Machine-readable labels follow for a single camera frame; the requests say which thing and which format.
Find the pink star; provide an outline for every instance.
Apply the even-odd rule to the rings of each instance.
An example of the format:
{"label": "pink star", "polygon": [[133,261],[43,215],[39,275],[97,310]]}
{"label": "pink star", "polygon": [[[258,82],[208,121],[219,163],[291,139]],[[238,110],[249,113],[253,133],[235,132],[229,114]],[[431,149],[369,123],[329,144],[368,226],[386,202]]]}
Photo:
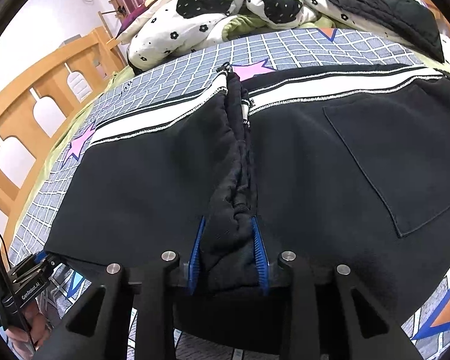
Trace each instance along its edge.
{"label": "pink star", "polygon": [[80,158],[80,152],[82,151],[83,145],[93,134],[95,133],[94,124],[92,123],[88,126],[87,130],[80,135],[78,138],[75,138],[72,142],[70,142],[70,148],[65,154],[65,159],[62,164],[65,164],[70,157],[74,157],[77,161]]}
{"label": "pink star", "polygon": [[254,64],[246,64],[243,66],[232,65],[233,71],[240,77],[240,80],[246,80],[258,74],[270,73],[271,71],[275,71],[271,67],[263,66],[268,62],[268,59],[265,59],[260,62],[255,62]]}

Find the hand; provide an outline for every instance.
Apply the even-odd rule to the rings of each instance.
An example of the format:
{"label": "hand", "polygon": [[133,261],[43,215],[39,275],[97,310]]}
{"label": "hand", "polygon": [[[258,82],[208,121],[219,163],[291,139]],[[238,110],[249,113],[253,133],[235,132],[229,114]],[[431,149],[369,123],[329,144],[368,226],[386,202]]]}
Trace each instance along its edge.
{"label": "hand", "polygon": [[[47,320],[38,309],[38,304],[35,300],[30,302],[22,312],[31,326],[30,335],[33,342],[36,343],[35,348],[39,349],[44,341],[50,337]],[[10,326],[5,333],[12,341],[15,351],[17,351],[23,360],[30,360],[33,354],[30,353],[29,349],[25,346],[25,343],[28,342],[27,333],[15,326]]]}

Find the white stripe trim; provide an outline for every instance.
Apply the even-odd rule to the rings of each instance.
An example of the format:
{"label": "white stripe trim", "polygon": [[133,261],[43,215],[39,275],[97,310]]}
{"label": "white stripe trim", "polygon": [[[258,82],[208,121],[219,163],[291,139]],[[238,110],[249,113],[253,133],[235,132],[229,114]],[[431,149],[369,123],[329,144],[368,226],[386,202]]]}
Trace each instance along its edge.
{"label": "white stripe trim", "polygon": [[216,95],[216,93],[226,90],[227,77],[225,74],[219,74],[211,83],[210,87],[205,89],[193,100],[151,111],[147,108],[145,112],[119,119],[98,128],[91,138],[89,147],[99,143],[113,142],[115,140],[136,137],[137,135],[148,132],[164,130],[200,108],[210,98]]}
{"label": "white stripe trim", "polygon": [[300,80],[306,80],[306,79],[315,79],[315,78],[319,78],[319,77],[324,77],[324,76],[330,76],[332,74],[334,75],[340,75],[340,76],[348,76],[348,75],[361,75],[361,74],[365,74],[365,75],[377,75],[377,74],[390,74],[390,73],[396,73],[399,71],[415,71],[415,72],[420,72],[422,69],[429,69],[428,67],[422,67],[422,68],[417,68],[417,66],[403,66],[403,67],[399,67],[397,69],[392,69],[392,70],[365,70],[365,71],[327,71],[324,73],[319,73],[319,74],[313,74],[311,76],[300,76],[300,77],[294,77],[292,79],[284,79],[280,82],[277,82],[273,85],[267,86],[267,87],[263,87],[263,88],[259,88],[259,89],[255,89],[254,91],[250,91],[248,94],[249,95],[253,95],[253,93],[257,93],[257,92],[262,92],[262,91],[266,91],[269,89],[273,89],[276,88],[277,86],[280,86],[284,83],[291,83],[293,81],[300,81]]}
{"label": "white stripe trim", "polygon": [[[392,76],[332,76],[304,82],[290,82],[251,97],[254,105],[250,109],[249,115],[272,105],[330,100],[354,93],[396,92],[415,79],[432,80],[441,77],[442,74],[436,70],[424,68],[404,71]],[[296,97],[296,95],[306,95],[307,97]]]}

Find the pillow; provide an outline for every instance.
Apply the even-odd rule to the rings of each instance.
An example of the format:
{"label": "pillow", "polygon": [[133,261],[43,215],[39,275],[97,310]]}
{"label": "pillow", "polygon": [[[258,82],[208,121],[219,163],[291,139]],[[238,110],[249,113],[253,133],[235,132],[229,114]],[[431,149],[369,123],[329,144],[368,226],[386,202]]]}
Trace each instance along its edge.
{"label": "pillow", "polygon": [[164,4],[172,0],[146,0],[123,20],[120,30],[115,37],[122,44],[128,44],[142,29],[143,25]]}

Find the bed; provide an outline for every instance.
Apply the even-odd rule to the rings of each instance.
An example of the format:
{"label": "bed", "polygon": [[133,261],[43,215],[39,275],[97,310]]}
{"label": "bed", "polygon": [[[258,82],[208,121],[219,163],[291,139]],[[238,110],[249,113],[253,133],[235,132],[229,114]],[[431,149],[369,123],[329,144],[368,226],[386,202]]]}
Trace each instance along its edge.
{"label": "bed", "polygon": [[[442,19],[438,9],[428,0],[427,5],[435,18]],[[350,42],[348,30],[337,30],[334,39],[340,48]],[[372,34],[360,35],[360,41],[371,44],[376,40]],[[322,40],[330,40],[316,28],[303,28],[262,35],[222,43],[214,47],[192,52],[185,56],[161,64],[137,77],[130,75],[129,68],[123,69],[114,46],[103,28],[97,28],[87,37],[74,41],[55,51],[15,79],[0,93],[0,137],[16,136],[36,158],[21,188],[14,186],[0,171],[0,210],[8,215],[8,223],[4,239],[12,263],[20,261],[24,256],[40,250],[47,239],[51,223],[60,205],[61,199],[70,184],[73,172],[80,163],[80,154],[87,148],[87,139],[91,136],[97,123],[124,112],[144,107],[169,97],[182,95],[206,87],[215,75],[215,69],[224,62],[231,62],[236,67],[252,66],[253,71],[272,71],[287,68],[312,66],[311,63],[327,64],[326,59],[320,59],[320,53],[315,54],[313,61],[301,57],[301,50],[311,44],[322,44]],[[423,61],[417,55],[405,48],[396,50],[395,44],[380,41],[379,47],[369,46],[372,53],[369,62],[406,63],[419,65]],[[385,57],[377,49],[390,50],[392,57]],[[98,57],[107,78],[99,78],[92,61]],[[352,63],[359,63],[352,55],[348,55]],[[81,71],[90,83],[93,92],[82,102],[78,102],[72,92],[64,85],[68,72],[63,63],[68,62],[74,71]],[[113,72],[120,71],[118,80],[108,85]],[[27,90],[34,87],[40,96],[50,95],[58,103],[67,120],[50,138],[36,125],[32,116],[33,99]],[[15,120],[27,120],[26,125],[15,130],[18,123]],[[46,175],[37,178],[44,172],[43,164],[52,157]],[[62,297],[57,301],[56,312],[59,316],[70,307],[89,283],[78,273],[61,267],[56,272],[55,285]],[[46,292],[41,299],[44,308],[53,303],[54,294]],[[133,332],[135,329],[135,314],[132,314],[130,324],[129,349],[133,351]],[[411,337],[418,332],[418,323],[412,316],[404,329]],[[182,343],[182,351],[187,351],[187,335],[175,332],[175,341]],[[442,342],[443,334],[437,336]]]}

